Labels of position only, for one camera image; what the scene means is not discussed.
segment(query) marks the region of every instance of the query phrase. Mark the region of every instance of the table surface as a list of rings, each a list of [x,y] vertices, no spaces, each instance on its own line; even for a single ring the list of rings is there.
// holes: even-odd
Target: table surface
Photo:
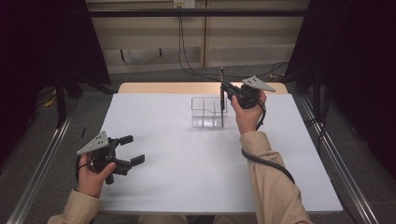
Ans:
[[[276,93],[287,93],[283,84],[270,85]],[[219,97],[219,83],[121,85],[120,94],[113,96],[102,131],[111,137],[134,136],[131,144],[118,147],[119,160],[145,154],[146,161],[127,176],[115,175],[113,185],[104,185],[101,212],[254,212],[248,165],[240,154],[233,110],[228,110],[224,128],[191,125],[192,98],[203,96]],[[342,211],[292,96],[271,93],[266,105],[265,125],[260,130],[281,153],[300,187],[307,211]]]

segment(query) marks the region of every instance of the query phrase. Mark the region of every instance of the beige jacket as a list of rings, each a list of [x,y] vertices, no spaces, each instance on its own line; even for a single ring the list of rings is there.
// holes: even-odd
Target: beige jacket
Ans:
[[[267,135],[262,132],[244,133],[240,138],[242,148],[247,154],[258,158],[274,161],[282,166],[279,153],[271,149]],[[287,176],[275,168],[248,162],[250,180],[256,209],[257,221],[260,224],[291,224],[291,223],[311,223],[302,202],[300,190]],[[73,191],[70,193],[64,213],[52,217],[50,224],[56,223],[89,223],[100,208],[100,201]],[[215,218],[216,224],[244,223],[238,220],[248,220],[246,217],[218,216]],[[155,223],[152,220],[161,220],[161,217],[142,217],[139,223]],[[186,218],[180,218],[178,223],[187,223]]]

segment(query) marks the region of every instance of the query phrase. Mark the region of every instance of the black curtain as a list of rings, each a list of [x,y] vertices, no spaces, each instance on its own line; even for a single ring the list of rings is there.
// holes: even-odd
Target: black curtain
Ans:
[[[396,177],[396,5],[354,2],[324,64],[322,79],[374,156]]]
[[[285,82],[296,80],[296,90],[307,92],[316,72],[328,56],[346,0],[311,0],[307,10],[327,11],[319,17],[305,17],[290,57]]]
[[[0,1],[0,163],[33,118],[38,92],[54,86],[58,72],[69,84],[80,82],[70,71],[110,83],[92,20],[84,11],[84,0]]]

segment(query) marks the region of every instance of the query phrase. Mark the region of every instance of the pen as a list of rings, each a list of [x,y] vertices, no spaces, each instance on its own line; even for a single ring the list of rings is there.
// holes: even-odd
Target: pen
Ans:
[[[220,68],[220,81],[223,82],[223,67]],[[224,127],[224,90],[220,86],[220,106],[221,106],[221,127]]]
[[[82,130],[82,134],[81,134],[81,138],[84,137],[85,131],[87,130],[87,128],[84,128],[84,130]]]

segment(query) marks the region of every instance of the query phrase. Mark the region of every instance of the clear plastic box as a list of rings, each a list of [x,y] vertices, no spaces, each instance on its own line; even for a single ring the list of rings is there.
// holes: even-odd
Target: clear plastic box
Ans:
[[[227,104],[224,104],[221,117],[221,102],[219,97],[191,98],[192,127],[223,127],[227,114]]]

